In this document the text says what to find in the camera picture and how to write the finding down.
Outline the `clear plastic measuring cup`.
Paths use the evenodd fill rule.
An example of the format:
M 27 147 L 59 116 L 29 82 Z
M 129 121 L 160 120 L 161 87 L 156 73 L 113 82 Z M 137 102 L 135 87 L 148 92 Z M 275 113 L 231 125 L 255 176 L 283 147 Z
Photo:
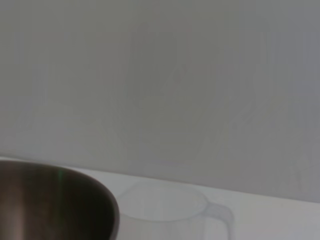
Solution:
M 222 222 L 227 240 L 235 240 L 232 211 L 192 187 L 140 182 L 119 195 L 117 203 L 117 240 L 204 240 L 207 218 Z

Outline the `stainless steel mixing bowl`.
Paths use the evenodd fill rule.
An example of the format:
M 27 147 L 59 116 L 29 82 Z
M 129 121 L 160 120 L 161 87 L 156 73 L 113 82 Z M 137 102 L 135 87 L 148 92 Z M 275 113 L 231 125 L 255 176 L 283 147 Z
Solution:
M 120 212 L 99 181 L 64 167 L 0 161 L 0 240 L 116 240 Z

